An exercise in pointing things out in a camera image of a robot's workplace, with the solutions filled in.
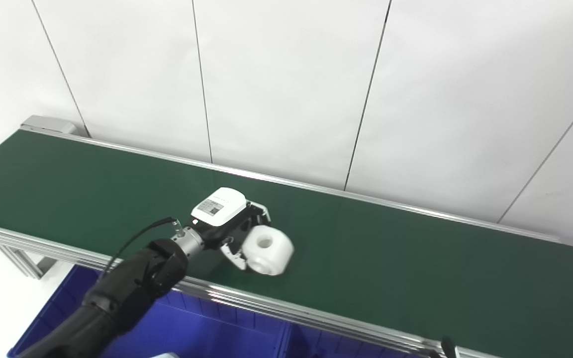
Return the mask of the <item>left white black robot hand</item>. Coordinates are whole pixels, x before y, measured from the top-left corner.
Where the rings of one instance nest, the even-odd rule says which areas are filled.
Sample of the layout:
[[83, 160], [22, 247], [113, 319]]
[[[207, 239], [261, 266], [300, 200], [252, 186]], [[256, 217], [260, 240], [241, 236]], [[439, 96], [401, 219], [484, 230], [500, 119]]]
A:
[[187, 231], [200, 250], [219, 250], [240, 270], [247, 270], [241, 245], [253, 227], [272, 224], [268, 209], [238, 190], [221, 187], [191, 211]]

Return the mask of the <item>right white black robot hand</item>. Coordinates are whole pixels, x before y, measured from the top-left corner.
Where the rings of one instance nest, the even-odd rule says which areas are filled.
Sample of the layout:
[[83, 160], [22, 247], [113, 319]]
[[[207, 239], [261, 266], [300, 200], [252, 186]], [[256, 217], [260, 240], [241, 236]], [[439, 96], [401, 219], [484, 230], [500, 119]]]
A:
[[442, 353], [430, 350], [428, 356], [430, 358], [460, 358], [459, 348], [448, 336], [444, 336], [441, 339], [441, 350]]

